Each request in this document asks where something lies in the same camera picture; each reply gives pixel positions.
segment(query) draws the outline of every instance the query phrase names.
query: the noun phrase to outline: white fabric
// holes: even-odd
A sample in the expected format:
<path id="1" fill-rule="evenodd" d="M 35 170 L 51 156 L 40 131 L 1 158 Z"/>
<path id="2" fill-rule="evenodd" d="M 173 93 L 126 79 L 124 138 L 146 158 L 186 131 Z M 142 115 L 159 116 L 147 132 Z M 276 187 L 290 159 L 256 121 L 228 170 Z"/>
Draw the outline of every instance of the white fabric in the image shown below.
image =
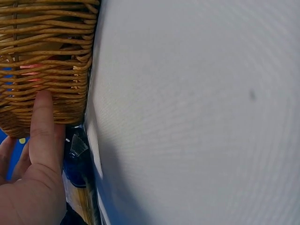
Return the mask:
<path id="1" fill-rule="evenodd" d="M 107 0 L 99 20 L 107 224 L 300 224 L 300 1 Z"/>

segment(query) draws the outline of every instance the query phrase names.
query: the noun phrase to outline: skin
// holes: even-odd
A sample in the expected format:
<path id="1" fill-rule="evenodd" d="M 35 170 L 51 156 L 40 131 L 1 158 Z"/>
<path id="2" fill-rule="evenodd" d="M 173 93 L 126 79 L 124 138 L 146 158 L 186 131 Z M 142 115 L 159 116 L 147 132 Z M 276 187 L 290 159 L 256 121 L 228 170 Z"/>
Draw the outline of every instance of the skin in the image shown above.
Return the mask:
<path id="1" fill-rule="evenodd" d="M 30 127 L 12 181 L 5 180 L 15 139 L 0 145 L 0 224 L 59 225 L 66 212 L 62 182 L 65 127 L 53 122 L 50 92 L 37 94 Z"/>

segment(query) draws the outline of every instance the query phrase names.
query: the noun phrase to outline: wicker basket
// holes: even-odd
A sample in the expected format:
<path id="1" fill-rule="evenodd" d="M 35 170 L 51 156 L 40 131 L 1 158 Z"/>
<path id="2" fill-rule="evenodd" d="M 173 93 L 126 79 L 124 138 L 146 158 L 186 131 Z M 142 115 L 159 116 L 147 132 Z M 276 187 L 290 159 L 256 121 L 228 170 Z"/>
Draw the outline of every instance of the wicker basket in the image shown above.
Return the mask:
<path id="1" fill-rule="evenodd" d="M 0 127 L 29 135 L 36 92 L 51 91 L 54 120 L 85 109 L 99 0 L 0 0 Z"/>

